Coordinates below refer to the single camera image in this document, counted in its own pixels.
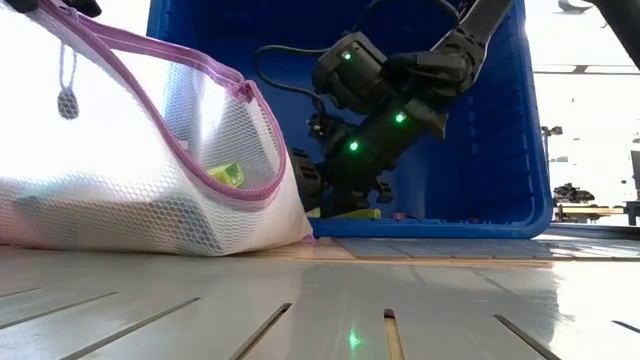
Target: blue plastic bin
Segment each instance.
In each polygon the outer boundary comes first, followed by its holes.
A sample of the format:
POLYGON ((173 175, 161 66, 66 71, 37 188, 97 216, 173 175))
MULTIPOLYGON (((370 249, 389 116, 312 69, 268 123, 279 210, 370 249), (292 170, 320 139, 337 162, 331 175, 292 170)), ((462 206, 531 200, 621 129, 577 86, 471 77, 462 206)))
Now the blue plastic bin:
MULTIPOLYGON (((203 51, 257 80, 251 60, 258 47, 330 46, 368 1, 155 0, 148 35, 203 51)), ((446 140, 425 136, 399 159, 397 170, 385 174, 395 191, 392 204, 378 206, 387 219, 314 220, 316 235, 530 238, 548 227, 552 203, 524 22, 524 2, 516 0, 491 42, 480 79, 451 109, 446 140), (393 220, 394 213, 415 219, 393 220)), ((388 1, 369 15, 363 32, 391 54, 427 50, 452 25, 434 1, 388 1)), ((314 58, 264 58, 268 76, 311 87, 314 58)), ((258 84, 288 145, 318 159, 320 149, 305 124, 313 112, 309 99, 258 84)))

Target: green led light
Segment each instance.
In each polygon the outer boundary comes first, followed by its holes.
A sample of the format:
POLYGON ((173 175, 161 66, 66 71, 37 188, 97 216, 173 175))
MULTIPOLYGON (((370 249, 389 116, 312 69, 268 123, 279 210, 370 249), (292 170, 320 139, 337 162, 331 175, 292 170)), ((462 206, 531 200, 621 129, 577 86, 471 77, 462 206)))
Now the green led light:
POLYGON ((395 120, 396 120, 397 123, 401 123, 401 122, 405 121, 406 119, 407 119, 407 115, 405 115, 404 113, 398 113, 395 116, 395 120))
POLYGON ((360 147, 360 144, 358 144, 357 141, 352 141, 351 144, 349 144, 349 150, 351 151, 356 151, 358 150, 359 147, 360 147))

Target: mesh laundry bag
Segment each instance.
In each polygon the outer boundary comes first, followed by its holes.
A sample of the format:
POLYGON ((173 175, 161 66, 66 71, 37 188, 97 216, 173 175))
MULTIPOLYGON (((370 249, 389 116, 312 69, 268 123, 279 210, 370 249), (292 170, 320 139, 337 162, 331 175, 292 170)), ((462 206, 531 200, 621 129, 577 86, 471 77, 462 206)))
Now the mesh laundry bag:
POLYGON ((311 233, 252 81, 49 0, 0 0, 0 32, 3 244, 215 256, 311 233))

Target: black wire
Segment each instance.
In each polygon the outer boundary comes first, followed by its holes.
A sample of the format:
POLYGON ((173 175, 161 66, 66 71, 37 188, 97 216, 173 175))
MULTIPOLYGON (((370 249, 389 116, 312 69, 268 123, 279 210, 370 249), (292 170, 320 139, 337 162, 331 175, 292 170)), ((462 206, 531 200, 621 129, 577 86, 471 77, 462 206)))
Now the black wire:
MULTIPOLYGON (((367 7, 364 8, 364 10, 362 10, 360 12, 360 14, 358 15, 358 18, 356 19, 355 24, 353 25, 353 27, 351 28, 351 30, 349 32, 350 33, 354 33, 356 31, 358 31, 360 29, 360 26, 362 25, 362 22, 367 17, 367 15, 369 15, 369 13, 371 13, 371 11, 374 8, 376 8, 378 5, 382 4, 384 1, 386 1, 386 0, 372 0, 367 5, 367 7)), ((447 0, 433 0, 433 1, 435 1, 440 6, 444 7, 444 9, 447 10, 447 12, 449 12, 451 15, 453 15, 456 18, 457 21, 460 20, 460 13, 455 8, 455 6, 451 5, 451 3, 449 3, 447 0)), ((310 97, 311 101, 313 103, 313 106, 315 107, 315 109, 318 112, 318 114, 326 115, 326 112, 327 112, 326 111, 326 107, 325 107, 324 102, 322 101, 322 98, 320 97, 320 95, 316 94, 315 92, 313 92, 311 90, 308 90, 308 89, 305 89, 305 88, 302 88, 302 87, 293 86, 293 85, 287 85, 287 84, 283 84, 283 83, 279 83, 279 82, 273 81, 269 77, 267 77, 264 74, 264 72, 262 72, 262 70, 260 70, 260 56, 263 55, 267 51, 273 51, 273 50, 285 51, 285 52, 290 52, 290 53, 299 54, 299 55, 320 56, 320 55, 324 54, 325 52, 327 52, 329 49, 330 48, 324 48, 324 49, 301 49, 301 48, 295 48, 295 47, 284 46, 284 45, 266 45, 266 46, 263 46, 263 47, 259 48, 258 50, 256 50, 256 52, 253 54, 253 67, 254 67, 258 77, 260 79, 262 79, 262 81, 264 81, 265 83, 271 85, 274 88, 280 89, 280 90, 290 91, 290 92, 294 92, 294 93, 298 93, 298 94, 302 94, 302 95, 306 95, 306 96, 310 97)))
MULTIPOLYGON (((367 7, 364 8, 364 10, 362 10, 360 15, 358 15, 358 18, 356 19, 356 23, 353 25, 350 32, 358 31, 360 29, 360 26, 362 25, 362 22, 367 17, 367 15, 369 15, 369 13, 373 9, 375 9, 378 5, 382 4, 385 1, 386 0, 372 0, 369 3, 369 5, 367 5, 367 7)), ((453 16, 456 19, 456 21, 460 19, 460 13, 458 12, 458 9, 456 9, 455 6, 451 5, 449 1, 447 0, 433 0, 433 1, 435 1, 436 4, 440 5, 445 10, 447 10, 447 12, 451 14, 451 16, 453 16)))
POLYGON ((471 8, 471 5, 473 4, 473 2, 475 2, 475 0, 471 1, 471 0, 462 0, 460 1, 460 5, 458 5, 458 23, 460 21, 462 21, 462 18, 467 15, 467 12, 469 12, 469 9, 471 8))
POLYGON ((283 84, 283 83, 279 83, 279 82, 273 81, 273 80, 269 79, 262 72, 262 70, 260 70, 260 56, 263 55, 267 51, 273 51, 273 50, 280 50, 280 51, 290 52, 290 53, 299 54, 299 55, 318 56, 318 55, 322 55, 325 52, 327 52, 327 50, 329 50, 329 48, 326 48, 326 49, 300 49, 300 48, 294 48, 294 47, 283 46, 283 45, 266 45, 266 46, 263 46, 263 47, 259 48, 258 50, 256 50, 255 54, 253 54, 253 67, 254 67, 254 69, 256 71, 256 74, 258 75, 258 77, 260 79, 262 79, 262 81, 266 82, 267 84, 273 86, 276 89, 290 91, 290 92, 294 92, 294 93, 298 93, 298 94, 303 94, 303 95, 306 95, 306 96, 310 97, 311 101, 313 102, 313 106, 316 108, 316 111, 318 112, 318 114, 325 115, 327 113, 327 110, 326 110, 326 107, 325 107, 324 102, 322 101, 322 98, 320 97, 320 95, 314 93, 311 90, 307 90, 307 89, 302 88, 302 87, 293 86, 293 85, 286 85, 286 84, 283 84))

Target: zipper pull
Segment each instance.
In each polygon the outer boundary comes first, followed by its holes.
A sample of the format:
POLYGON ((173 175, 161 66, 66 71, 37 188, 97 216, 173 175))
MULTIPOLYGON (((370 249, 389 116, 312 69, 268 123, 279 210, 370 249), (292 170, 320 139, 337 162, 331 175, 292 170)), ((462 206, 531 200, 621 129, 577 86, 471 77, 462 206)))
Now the zipper pull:
POLYGON ((38 10, 38 0, 5 0, 15 11, 20 14, 38 10))
POLYGON ((71 78, 69 85, 64 84, 64 50, 66 45, 60 43, 60 93, 58 94, 58 114, 63 119, 74 120, 80 116, 80 107, 78 106, 78 98, 73 92, 73 79, 76 75, 76 66, 78 65, 78 54, 73 50, 73 64, 71 65, 71 78))

